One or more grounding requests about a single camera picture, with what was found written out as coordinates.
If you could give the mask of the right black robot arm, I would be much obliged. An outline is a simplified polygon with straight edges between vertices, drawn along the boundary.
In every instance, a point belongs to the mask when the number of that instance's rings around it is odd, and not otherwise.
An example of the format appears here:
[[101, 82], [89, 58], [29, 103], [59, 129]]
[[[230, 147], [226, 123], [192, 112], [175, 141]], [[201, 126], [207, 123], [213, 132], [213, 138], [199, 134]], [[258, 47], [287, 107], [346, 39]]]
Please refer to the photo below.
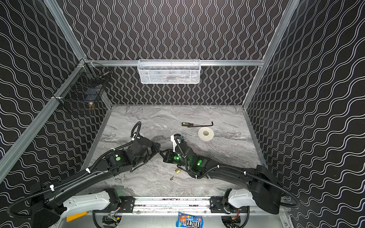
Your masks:
[[226, 211], [257, 206], [270, 214], [278, 214], [280, 207], [299, 208], [299, 199], [284, 189], [274, 175], [262, 165], [240, 168], [223, 164], [212, 158], [197, 155], [183, 136], [171, 136], [173, 147], [160, 152], [165, 163], [173, 163], [196, 180], [218, 179], [239, 186], [228, 189], [222, 200]]

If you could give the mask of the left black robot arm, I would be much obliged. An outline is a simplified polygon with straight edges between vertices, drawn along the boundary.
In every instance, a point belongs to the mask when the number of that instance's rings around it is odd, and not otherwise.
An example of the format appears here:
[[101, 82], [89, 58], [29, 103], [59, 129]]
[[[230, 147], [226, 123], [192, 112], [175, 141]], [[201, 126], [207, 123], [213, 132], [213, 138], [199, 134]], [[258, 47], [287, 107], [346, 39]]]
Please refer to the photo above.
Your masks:
[[48, 228], [57, 223], [67, 211], [64, 206], [71, 197], [101, 181], [130, 172], [147, 163], [161, 145], [140, 134], [141, 122], [131, 131], [131, 141], [111, 149], [86, 169], [55, 184], [38, 185], [36, 191], [7, 208], [11, 217], [30, 219], [34, 228]]

